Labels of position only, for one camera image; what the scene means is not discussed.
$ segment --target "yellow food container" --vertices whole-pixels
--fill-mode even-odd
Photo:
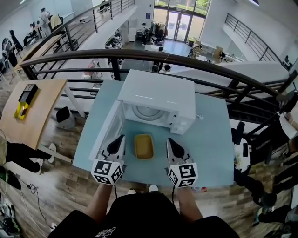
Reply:
[[[153,140],[149,134],[135,136],[135,156],[138,159],[151,159],[154,156]]]

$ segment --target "black shirt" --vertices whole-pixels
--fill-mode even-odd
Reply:
[[[49,238],[239,236],[218,217],[185,223],[175,206],[160,193],[130,194],[114,201],[102,224],[80,211],[71,212]]]

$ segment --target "wooden desk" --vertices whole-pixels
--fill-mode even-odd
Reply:
[[[49,39],[47,41],[46,44],[44,44],[31,58],[31,60],[39,58],[40,56],[42,56],[44,54],[44,52],[46,52],[47,50],[49,50],[51,47],[53,47],[54,44],[56,44],[60,39],[61,39],[62,35],[56,35],[53,36],[51,39]],[[35,46],[33,46],[24,56],[23,58],[18,62],[18,64],[14,67],[14,70],[21,70],[22,68],[20,67],[20,64],[23,63],[23,61],[28,60],[28,55],[38,46],[38,44],[36,43]]]
[[[29,106],[25,120],[21,121],[14,118],[14,112],[17,108],[18,100],[28,84],[36,84],[39,90],[32,105]],[[51,153],[51,150],[40,145],[40,141],[51,112],[63,90],[80,115],[85,117],[85,113],[80,109],[80,106],[67,86],[66,79],[21,81],[16,85],[5,104],[0,120],[1,130],[10,139],[26,144],[35,150],[40,149],[46,153]],[[55,157],[71,162],[71,159],[58,153],[55,154]]]

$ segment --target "handrail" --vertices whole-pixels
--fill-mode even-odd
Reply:
[[[147,61],[160,61],[168,64],[174,64],[184,67],[189,67],[197,70],[202,70],[209,73],[214,73],[223,77],[227,77],[232,80],[236,80],[241,83],[245,83],[260,89],[262,92],[276,97],[278,92],[270,87],[262,84],[261,82],[252,79],[246,75],[235,72],[228,68],[224,68],[208,62],[199,61],[183,56],[174,54],[149,52],[142,50],[124,50],[124,49],[98,49],[98,50],[82,50],[71,51],[65,53],[56,53],[52,55],[45,55],[37,59],[26,60],[20,64],[21,67],[26,68],[31,65],[37,65],[46,62],[54,62],[60,60],[78,60],[78,59],[97,59],[97,58],[109,58],[109,59],[130,59],[130,60],[147,60]]]
[[[250,30],[249,35],[248,35],[248,38],[251,36],[251,33],[253,33],[253,34],[256,35],[256,36],[258,37],[258,39],[260,39],[260,40],[262,41],[262,43],[266,46],[265,51],[264,51],[264,54],[262,55],[262,57],[260,58],[260,60],[263,58],[263,56],[266,54],[266,52],[267,52],[268,50],[270,50],[270,51],[274,54],[274,56],[276,57],[276,59],[280,62],[280,64],[284,67],[282,61],[281,61],[280,58],[274,53],[274,51],[270,48],[270,46],[268,46],[268,45],[266,44],[266,42],[262,40],[262,38],[260,38],[260,37],[259,37],[253,30],[251,30],[251,29],[250,29],[247,25],[245,25],[242,21],[238,20],[236,17],[234,17],[233,15],[231,15],[230,13],[228,13],[225,23],[226,23],[227,20],[229,19],[229,16],[230,16],[233,20],[236,20],[236,21],[237,21],[237,22],[236,22],[236,26],[237,26],[238,22],[240,22],[241,24],[243,24],[246,28],[248,28],[248,29]]]
[[[68,22],[64,23],[63,25],[61,25],[59,28],[57,28],[56,30],[54,30],[49,36],[47,36],[41,43],[39,43],[27,56],[26,56],[26,59],[30,59],[34,56],[34,54],[44,45],[46,44],[53,36],[57,35],[61,30],[63,30],[64,28],[66,29],[66,35],[69,34],[69,30],[68,30],[68,25],[71,24],[72,22],[78,20],[81,16],[83,16],[84,14],[90,12],[90,11],[94,11],[95,9],[101,7],[101,6],[104,6],[104,5],[107,5],[108,3],[112,3],[114,1],[117,1],[117,0],[109,0],[109,1],[106,1],[106,2],[103,2],[95,7],[92,7],[82,13],[80,13],[79,15],[75,16],[74,18],[70,19]]]

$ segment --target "person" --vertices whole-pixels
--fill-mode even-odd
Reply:
[[[292,165],[297,161],[297,158],[284,162],[284,165]],[[284,179],[290,178],[289,180],[281,183]],[[282,190],[287,190],[298,184],[298,164],[294,164],[290,168],[282,171],[279,175],[274,178],[273,192],[278,194]]]
[[[14,43],[14,45],[15,45],[17,51],[22,51],[22,50],[23,50],[23,47],[22,47],[22,45],[19,43],[18,39],[15,37],[15,35],[14,35],[14,31],[13,31],[13,30],[10,30],[9,33],[10,33],[11,39],[13,40],[13,43]]]
[[[258,220],[263,223],[283,223],[291,228],[292,235],[298,235],[298,205],[293,209],[288,205],[284,205],[275,209],[273,212],[267,214],[261,213],[258,216]]]
[[[143,26],[143,28],[142,28],[142,30],[141,30],[141,33],[142,33],[142,46],[145,46],[146,45],[146,30],[147,30],[147,28],[146,28],[146,23],[144,22],[144,23],[142,23],[142,26]]]
[[[40,174],[44,159],[53,163],[53,155],[47,154],[41,150],[34,150],[25,144],[10,143],[3,134],[4,133],[1,133],[0,135],[0,165],[14,162],[24,169]],[[55,144],[52,143],[49,149],[56,152]],[[37,158],[37,162],[33,162],[30,158]]]
[[[5,57],[9,60],[11,65],[15,67],[18,64],[18,60],[14,54],[15,46],[11,43],[11,41],[8,40],[8,38],[5,38],[2,41],[2,50],[5,54]]]
[[[274,206],[277,200],[276,194],[265,192],[264,186],[260,181],[243,174],[236,168],[234,168],[234,181],[239,186],[246,187],[251,192],[255,204],[263,207],[264,211],[269,211]]]
[[[33,27],[33,24],[30,24],[30,30],[27,36],[24,38],[24,46],[27,46],[28,44],[28,39],[33,38],[36,35],[36,30]]]
[[[50,12],[47,12],[45,8],[41,10],[41,29],[43,34],[48,37],[51,34],[51,29],[49,26],[50,20]]]
[[[158,52],[160,52],[160,53],[163,52],[163,47],[162,46],[160,46],[158,48]],[[163,63],[162,62],[159,62],[159,61],[154,61],[153,62],[152,72],[159,73],[162,68],[163,68]]]
[[[48,237],[239,237],[220,218],[203,218],[189,187],[177,188],[180,213],[155,185],[148,193],[129,190],[107,213],[112,188],[99,184],[87,208],[72,211]]]

